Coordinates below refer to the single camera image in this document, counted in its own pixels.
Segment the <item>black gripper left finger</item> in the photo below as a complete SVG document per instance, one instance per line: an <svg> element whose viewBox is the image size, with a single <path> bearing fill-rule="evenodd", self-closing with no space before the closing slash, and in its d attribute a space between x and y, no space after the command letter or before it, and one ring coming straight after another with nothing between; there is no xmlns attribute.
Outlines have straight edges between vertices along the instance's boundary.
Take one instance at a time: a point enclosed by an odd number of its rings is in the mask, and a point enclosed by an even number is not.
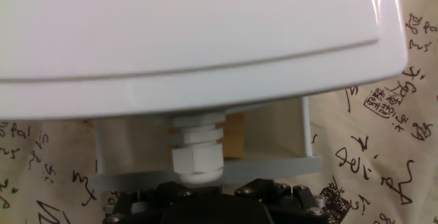
<svg viewBox="0 0 438 224"><path fill-rule="evenodd" d="M161 210L193 196L192 189L176 182L161 183L154 189L120 192L115 203L105 206L102 223L121 223L135 214Z"/></svg>

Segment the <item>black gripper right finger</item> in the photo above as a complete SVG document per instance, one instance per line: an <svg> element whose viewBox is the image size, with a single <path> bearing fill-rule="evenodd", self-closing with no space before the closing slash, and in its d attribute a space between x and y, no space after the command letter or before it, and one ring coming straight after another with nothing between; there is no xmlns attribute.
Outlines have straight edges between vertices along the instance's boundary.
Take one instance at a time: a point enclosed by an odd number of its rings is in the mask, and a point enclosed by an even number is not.
<svg viewBox="0 0 438 224"><path fill-rule="evenodd" d="M290 186L272 179L257 178L234 191L263 205L274 223L328 224L325 198L304 185Z"/></svg>

